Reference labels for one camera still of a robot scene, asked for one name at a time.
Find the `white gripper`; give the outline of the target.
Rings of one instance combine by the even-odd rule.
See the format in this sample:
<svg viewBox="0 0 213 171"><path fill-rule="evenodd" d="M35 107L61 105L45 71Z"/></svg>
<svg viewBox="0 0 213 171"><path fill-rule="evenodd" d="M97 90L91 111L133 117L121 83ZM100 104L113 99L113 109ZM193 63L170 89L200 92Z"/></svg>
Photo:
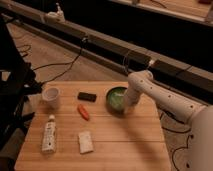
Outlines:
<svg viewBox="0 0 213 171"><path fill-rule="evenodd" d="M124 93L124 113L131 113L140 100L141 93L128 87Z"/></svg>

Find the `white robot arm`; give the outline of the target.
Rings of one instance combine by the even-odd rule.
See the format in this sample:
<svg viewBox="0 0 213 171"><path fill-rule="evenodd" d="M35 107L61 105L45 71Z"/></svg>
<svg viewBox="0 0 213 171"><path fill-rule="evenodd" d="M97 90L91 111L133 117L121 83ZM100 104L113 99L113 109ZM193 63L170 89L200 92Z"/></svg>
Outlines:
<svg viewBox="0 0 213 171"><path fill-rule="evenodd" d="M124 106L135 106L142 93L152 98L175 117L191 128L186 141L188 171L213 171L213 105L205 105L153 81L149 70L130 73L124 94Z"/></svg>

